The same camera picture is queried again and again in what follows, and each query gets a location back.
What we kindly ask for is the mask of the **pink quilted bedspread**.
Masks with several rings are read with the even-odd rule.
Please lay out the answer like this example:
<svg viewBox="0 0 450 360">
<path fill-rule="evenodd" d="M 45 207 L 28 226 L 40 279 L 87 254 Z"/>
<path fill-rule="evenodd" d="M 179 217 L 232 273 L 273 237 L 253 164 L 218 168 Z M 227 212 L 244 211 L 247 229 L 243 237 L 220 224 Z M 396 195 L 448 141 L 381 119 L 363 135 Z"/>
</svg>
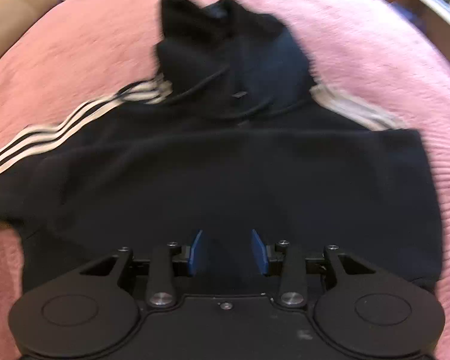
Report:
<svg viewBox="0 0 450 360">
<path fill-rule="evenodd" d="M 216 0 L 197 0 L 204 4 Z M 439 359 L 450 359 L 450 64 L 383 0 L 239 0 L 279 16 L 325 84 L 418 128 L 444 220 L 445 308 Z M 0 148 L 29 125 L 58 124 L 81 103 L 153 75 L 158 0 L 68 0 L 0 59 Z"/>
</svg>

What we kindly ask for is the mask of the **blue plastic stool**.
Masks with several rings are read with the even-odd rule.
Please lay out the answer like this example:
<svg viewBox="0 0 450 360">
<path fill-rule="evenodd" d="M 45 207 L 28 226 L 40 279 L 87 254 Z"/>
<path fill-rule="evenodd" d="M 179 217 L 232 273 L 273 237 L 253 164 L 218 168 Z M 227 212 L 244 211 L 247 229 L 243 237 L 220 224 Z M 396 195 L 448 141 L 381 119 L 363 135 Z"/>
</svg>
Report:
<svg viewBox="0 0 450 360">
<path fill-rule="evenodd" d="M 390 6 L 405 20 L 413 24 L 420 32 L 425 32 L 426 28 L 424 21 L 418 15 L 416 15 L 416 13 L 413 13 L 411 10 L 408 10 L 397 2 L 392 2 Z"/>
</svg>

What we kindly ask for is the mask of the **navy hoodie with white stripes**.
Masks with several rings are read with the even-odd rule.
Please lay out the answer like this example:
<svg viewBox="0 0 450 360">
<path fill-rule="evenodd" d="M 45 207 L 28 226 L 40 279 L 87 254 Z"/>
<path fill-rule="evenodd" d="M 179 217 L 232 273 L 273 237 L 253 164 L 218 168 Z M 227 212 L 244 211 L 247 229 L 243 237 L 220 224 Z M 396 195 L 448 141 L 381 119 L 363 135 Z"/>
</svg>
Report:
<svg viewBox="0 0 450 360">
<path fill-rule="evenodd" d="M 25 290 L 198 230 L 210 273 L 238 285 L 257 272 L 257 231 L 435 288 L 441 215 L 416 130 L 371 124 L 321 89 L 274 16 L 161 0 L 161 26 L 156 77 L 0 150 L 0 221 L 21 238 Z"/>
</svg>

